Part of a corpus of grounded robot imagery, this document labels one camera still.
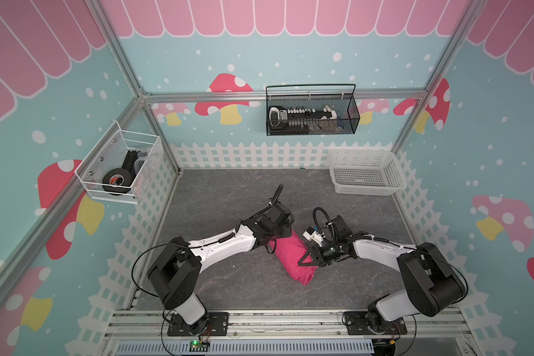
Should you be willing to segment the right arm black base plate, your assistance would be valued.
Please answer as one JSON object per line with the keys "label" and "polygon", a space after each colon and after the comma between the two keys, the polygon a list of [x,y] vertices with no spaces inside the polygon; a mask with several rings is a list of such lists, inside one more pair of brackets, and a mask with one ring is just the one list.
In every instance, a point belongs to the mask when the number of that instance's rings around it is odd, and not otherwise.
{"label": "right arm black base plate", "polygon": [[387,321],[376,311],[344,312],[341,321],[349,335],[385,335],[396,338],[407,334],[402,318]]}

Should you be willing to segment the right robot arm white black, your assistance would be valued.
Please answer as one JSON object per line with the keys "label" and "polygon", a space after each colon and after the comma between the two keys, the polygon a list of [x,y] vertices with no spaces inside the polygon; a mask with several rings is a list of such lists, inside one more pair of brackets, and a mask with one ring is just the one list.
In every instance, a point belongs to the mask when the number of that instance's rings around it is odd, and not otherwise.
{"label": "right robot arm white black", "polygon": [[378,298],[362,312],[343,314],[351,335],[403,335],[405,317],[434,317],[468,295],[466,278],[432,243],[406,245],[369,232],[354,232],[341,216],[327,218],[324,225],[317,222],[304,237],[314,246],[299,260],[301,267],[326,267],[351,258],[377,262],[401,275],[402,290]]}

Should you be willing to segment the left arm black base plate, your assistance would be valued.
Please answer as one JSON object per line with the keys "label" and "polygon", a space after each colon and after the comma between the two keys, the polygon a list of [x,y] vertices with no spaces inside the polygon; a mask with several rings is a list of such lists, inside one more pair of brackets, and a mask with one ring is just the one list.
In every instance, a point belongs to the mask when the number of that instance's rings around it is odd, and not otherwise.
{"label": "left arm black base plate", "polygon": [[188,325],[182,317],[175,314],[168,324],[167,336],[226,336],[228,312],[206,312],[196,323]]}

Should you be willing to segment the pink long pants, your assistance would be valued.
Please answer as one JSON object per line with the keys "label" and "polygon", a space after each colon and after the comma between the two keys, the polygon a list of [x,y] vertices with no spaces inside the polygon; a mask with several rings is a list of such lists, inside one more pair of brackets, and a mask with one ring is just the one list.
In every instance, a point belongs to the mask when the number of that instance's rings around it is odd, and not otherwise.
{"label": "pink long pants", "polygon": [[317,266],[299,266],[308,249],[305,243],[299,238],[298,234],[293,231],[291,237],[277,238],[270,241],[268,250],[274,252],[283,268],[289,276],[304,286],[307,286],[314,277]]}

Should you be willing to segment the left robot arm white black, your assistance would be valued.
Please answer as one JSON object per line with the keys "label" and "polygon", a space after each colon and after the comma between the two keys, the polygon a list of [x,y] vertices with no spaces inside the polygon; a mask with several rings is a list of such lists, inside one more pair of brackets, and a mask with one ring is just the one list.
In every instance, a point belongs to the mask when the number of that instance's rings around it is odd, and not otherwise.
{"label": "left robot arm white black", "polygon": [[167,310],[172,310],[198,335],[209,328],[210,314],[194,289],[202,271],[234,255],[268,246],[292,236],[292,212],[280,200],[279,185],[268,206],[240,221],[233,229],[202,240],[175,237],[163,245],[146,277]]}

